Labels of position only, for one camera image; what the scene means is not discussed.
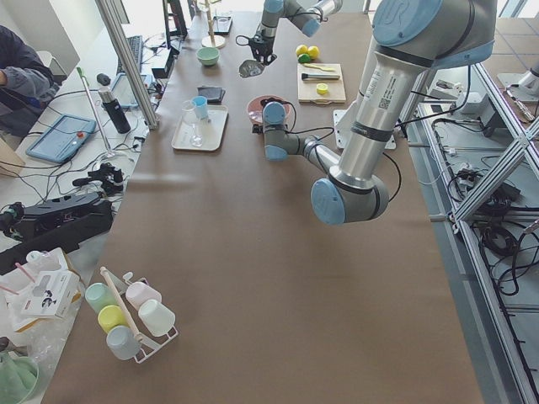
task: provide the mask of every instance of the yellow cup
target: yellow cup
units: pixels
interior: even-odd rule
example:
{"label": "yellow cup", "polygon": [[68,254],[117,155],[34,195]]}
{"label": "yellow cup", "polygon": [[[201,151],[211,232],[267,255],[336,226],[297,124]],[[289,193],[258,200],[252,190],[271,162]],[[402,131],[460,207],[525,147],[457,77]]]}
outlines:
{"label": "yellow cup", "polygon": [[98,323],[107,334],[116,326],[127,326],[124,313],[116,305],[105,306],[98,314]]}

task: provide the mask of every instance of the black box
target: black box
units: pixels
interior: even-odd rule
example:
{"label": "black box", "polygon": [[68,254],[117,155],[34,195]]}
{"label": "black box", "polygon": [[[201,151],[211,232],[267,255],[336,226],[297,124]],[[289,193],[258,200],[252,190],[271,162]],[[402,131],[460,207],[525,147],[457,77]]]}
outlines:
{"label": "black box", "polygon": [[174,64],[174,54],[166,49],[152,58],[152,74],[155,78],[168,78]]}

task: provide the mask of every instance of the cardboard box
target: cardboard box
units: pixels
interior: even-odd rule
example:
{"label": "cardboard box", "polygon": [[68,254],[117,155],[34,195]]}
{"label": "cardboard box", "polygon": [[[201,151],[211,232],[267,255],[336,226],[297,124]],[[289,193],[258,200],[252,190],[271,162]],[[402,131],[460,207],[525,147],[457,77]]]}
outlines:
{"label": "cardboard box", "polygon": [[63,318],[78,293],[79,277],[68,270],[42,271],[21,309],[21,316]]}

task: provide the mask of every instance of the bowl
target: bowl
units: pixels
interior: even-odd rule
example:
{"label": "bowl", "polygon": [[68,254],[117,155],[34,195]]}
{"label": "bowl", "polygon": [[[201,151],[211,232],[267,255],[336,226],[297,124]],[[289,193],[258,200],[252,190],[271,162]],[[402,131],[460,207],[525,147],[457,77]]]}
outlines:
{"label": "bowl", "polygon": [[[247,104],[247,115],[253,125],[255,124],[262,125],[262,110],[264,109],[264,107],[262,106],[260,102],[263,99],[267,99],[267,98],[275,98],[280,101],[285,101],[283,98],[278,97],[276,95],[261,95],[260,97],[253,98],[249,102],[249,104]],[[285,104],[284,106],[285,106],[285,114],[286,114],[285,120],[287,120],[288,117],[290,116],[290,112],[292,111],[292,107],[290,106],[290,104]]]}
{"label": "bowl", "polygon": [[219,60],[219,50],[217,48],[200,48],[196,51],[196,57],[204,66],[213,66]]}

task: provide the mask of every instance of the lemon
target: lemon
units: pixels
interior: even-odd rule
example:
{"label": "lemon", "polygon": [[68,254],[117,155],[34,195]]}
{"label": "lemon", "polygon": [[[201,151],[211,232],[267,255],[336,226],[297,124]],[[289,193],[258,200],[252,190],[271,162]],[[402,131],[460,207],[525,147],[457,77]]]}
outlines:
{"label": "lemon", "polygon": [[302,55],[302,54],[307,53],[307,52],[308,52],[307,45],[299,45],[296,48],[296,56]]}
{"label": "lemon", "polygon": [[309,46],[307,48],[307,54],[311,57],[311,59],[316,59],[320,56],[320,50],[317,46]]}
{"label": "lemon", "polygon": [[311,61],[311,57],[307,53],[302,53],[297,57],[297,61],[299,61],[300,63],[308,63],[309,61]]}

